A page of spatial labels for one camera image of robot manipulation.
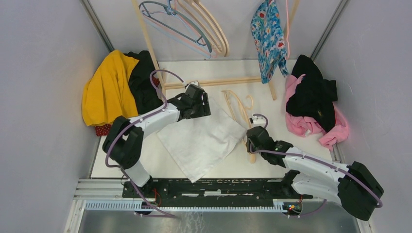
black garment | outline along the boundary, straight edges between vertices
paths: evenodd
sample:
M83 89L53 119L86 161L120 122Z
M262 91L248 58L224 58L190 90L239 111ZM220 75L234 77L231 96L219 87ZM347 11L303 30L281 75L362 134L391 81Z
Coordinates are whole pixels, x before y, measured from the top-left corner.
M292 70L292 75L296 78L299 78L302 74L305 74L305 78L323 79L319 68L315 65L312 59L305 55L300 55L298 57Z
M129 88L135 98L139 115L160 107L163 102L157 96L149 77L155 70L149 51L144 50L139 54L129 52L125 55L139 60L129 79Z
M308 57L305 57L304 63L300 63L297 68L299 73L306 75L296 86L295 94L286 103L286 112L296 117L312 117L326 132L329 132L336 124L335 108L332 103L338 100L336 81L323 79L312 60L309 58L309 62L306 58Z

white wall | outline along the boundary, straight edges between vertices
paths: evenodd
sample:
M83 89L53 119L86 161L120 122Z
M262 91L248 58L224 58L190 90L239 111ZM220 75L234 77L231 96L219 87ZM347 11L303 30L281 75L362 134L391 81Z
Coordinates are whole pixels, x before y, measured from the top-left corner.
M108 54L78 0L1 1L0 232L62 232L97 137L85 82Z
M352 0L316 60L338 82L351 134L346 162L364 163L383 186L377 233L411 232L412 2Z
M167 0L155 0L166 4ZM294 0L289 1L292 10ZM310 56L340 0L303 0L291 25L291 59L300 54ZM147 49L131 0L90 0L104 30L115 49L123 52ZM263 0L202 0L225 33L232 60L257 59L258 54L251 35L250 22ZM286 0L277 0L282 28L286 24ZM164 10L154 4L151 11ZM188 16L182 8L178 10ZM174 28L183 30L181 22L157 14L155 17ZM204 57L184 45L169 39L151 26L147 27L159 61L203 60Z

pink garment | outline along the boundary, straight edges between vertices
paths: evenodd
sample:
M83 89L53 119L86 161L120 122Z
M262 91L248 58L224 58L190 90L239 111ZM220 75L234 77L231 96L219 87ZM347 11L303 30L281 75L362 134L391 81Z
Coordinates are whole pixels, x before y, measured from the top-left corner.
M301 83L303 77L301 75L298 79L289 75L286 79L286 95L285 103L288 102L289 98L295 94L296 86ZM319 138L319 142L322 146L332 150L332 145L337 142L342 142L346 140L349 136L349 126L347 124L346 118L343 116L342 112L333 104L335 107L335 118L336 125L331 131L326 133L322 127L316 122L316 120L309 116L292 116L286 112L286 127L288 130L295 135L306 137L310 134L322 133L323 136Z

yellow cloth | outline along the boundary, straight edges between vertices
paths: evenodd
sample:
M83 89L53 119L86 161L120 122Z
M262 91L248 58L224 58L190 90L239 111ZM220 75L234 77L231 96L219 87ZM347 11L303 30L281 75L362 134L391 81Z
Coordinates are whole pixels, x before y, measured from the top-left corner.
M82 115L87 126L112 124L118 116L136 117L129 78L139 60L111 52L83 89Z

floral shirt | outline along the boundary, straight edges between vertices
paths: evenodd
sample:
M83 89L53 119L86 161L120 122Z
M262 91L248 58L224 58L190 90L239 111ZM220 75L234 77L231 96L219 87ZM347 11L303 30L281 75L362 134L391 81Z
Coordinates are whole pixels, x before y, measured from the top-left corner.
M262 83L270 81L277 66L283 76L288 75L285 42L275 0L265 0L257 9L251 24Z

